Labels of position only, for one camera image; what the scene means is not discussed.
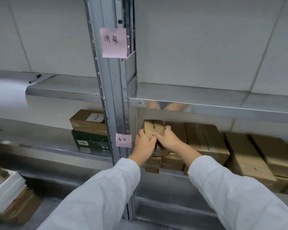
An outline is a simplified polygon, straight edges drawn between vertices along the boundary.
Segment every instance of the small pink sticky note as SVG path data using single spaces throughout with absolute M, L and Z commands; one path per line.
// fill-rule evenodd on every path
M 127 58 L 126 28 L 100 28 L 101 49 L 105 58 Z
M 132 139 L 131 135 L 117 134 L 116 133 L 116 146 L 132 148 Z

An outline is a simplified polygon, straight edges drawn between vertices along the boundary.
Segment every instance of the sleeve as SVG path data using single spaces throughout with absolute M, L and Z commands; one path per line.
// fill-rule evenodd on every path
M 38 230 L 112 229 L 140 181 L 140 169 L 122 158 L 71 192 Z
M 235 175 L 210 156 L 197 158 L 188 174 L 227 230 L 288 229 L 288 206 L 254 178 Z

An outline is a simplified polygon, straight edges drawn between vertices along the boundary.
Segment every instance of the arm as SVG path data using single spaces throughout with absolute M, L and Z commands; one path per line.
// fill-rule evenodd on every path
M 227 230 L 288 229 L 288 207 L 257 180 L 233 174 L 210 156 L 201 156 L 167 126 L 160 143 L 189 167 L 189 179 Z
M 151 156 L 156 138 L 143 130 L 129 158 L 120 159 L 71 192 L 43 222 L 39 230 L 112 229 L 122 218 L 126 203 L 140 181 L 140 169 Z

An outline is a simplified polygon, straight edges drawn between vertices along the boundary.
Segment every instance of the sticky note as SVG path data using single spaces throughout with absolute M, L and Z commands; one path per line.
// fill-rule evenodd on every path
M 132 139 L 131 135 L 124 135 L 124 134 L 117 134 L 115 137 L 116 146 L 117 147 L 125 147 L 125 148 L 131 148 L 132 147 Z
M 126 28 L 100 28 L 101 49 L 105 58 L 127 58 Z

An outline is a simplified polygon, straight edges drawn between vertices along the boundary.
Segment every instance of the hand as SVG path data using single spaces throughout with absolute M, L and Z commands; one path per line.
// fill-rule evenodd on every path
M 171 130 L 171 126 L 165 126 L 164 135 L 160 135 L 157 132 L 153 132 L 153 135 L 157 137 L 159 142 L 167 150 L 171 152 L 177 152 L 182 144 L 184 144 Z
M 141 129 L 139 134 L 136 136 L 134 150 L 128 159 L 135 161 L 138 166 L 141 167 L 153 154 L 156 141 L 157 137 L 153 136 L 149 140 L 145 135 L 144 130 Z

